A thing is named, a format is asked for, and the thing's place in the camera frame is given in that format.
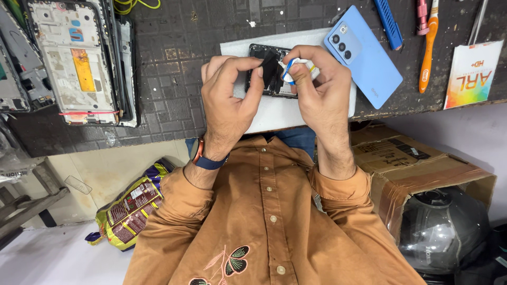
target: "watch strap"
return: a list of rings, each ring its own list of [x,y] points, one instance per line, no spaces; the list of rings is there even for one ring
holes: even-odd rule
[[[195,165],[207,170],[215,170],[222,167],[222,165],[227,161],[228,158],[229,154],[227,154],[227,156],[221,161],[213,161],[201,156],[199,157],[199,160],[197,160]]]

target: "white foam pad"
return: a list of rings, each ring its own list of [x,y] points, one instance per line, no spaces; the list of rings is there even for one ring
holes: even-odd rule
[[[234,56],[248,56],[250,44],[288,49],[296,45],[320,45],[328,50],[324,45],[324,37],[330,30],[331,28],[297,31],[222,43],[220,44],[220,50],[222,55]],[[245,76],[246,73],[240,73],[234,83],[234,97],[245,98]],[[349,118],[354,115],[356,89],[357,86],[352,81],[350,87]],[[262,96],[257,115],[254,117],[252,125],[246,133],[264,132],[303,125],[306,125],[306,123],[301,117],[296,99]]]

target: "hand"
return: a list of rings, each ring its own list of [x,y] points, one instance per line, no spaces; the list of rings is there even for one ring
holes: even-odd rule
[[[261,101],[264,81],[262,60],[253,57],[214,56],[201,68],[201,89],[207,130],[203,156],[224,159],[248,130]],[[233,96],[239,71],[253,69],[250,88],[244,99]]]
[[[320,70],[312,82],[304,64],[295,64],[289,74],[296,81],[299,109],[305,123],[317,135],[319,171],[336,180],[350,178],[355,164],[348,135],[350,70],[321,46],[295,46],[283,63],[299,57],[310,59]]]

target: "pink tool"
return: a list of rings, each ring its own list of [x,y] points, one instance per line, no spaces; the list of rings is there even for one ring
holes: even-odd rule
[[[426,0],[417,0],[417,35],[425,35],[429,32],[426,16],[428,15],[428,8]]]

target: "toothbrush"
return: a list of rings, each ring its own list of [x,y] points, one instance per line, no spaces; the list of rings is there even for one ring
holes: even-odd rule
[[[429,32],[426,34],[426,53],[422,61],[421,76],[419,77],[419,92],[424,93],[428,87],[429,73],[431,71],[431,54],[433,52],[433,43],[439,27],[439,0],[433,0],[431,4],[431,13],[428,20]]]

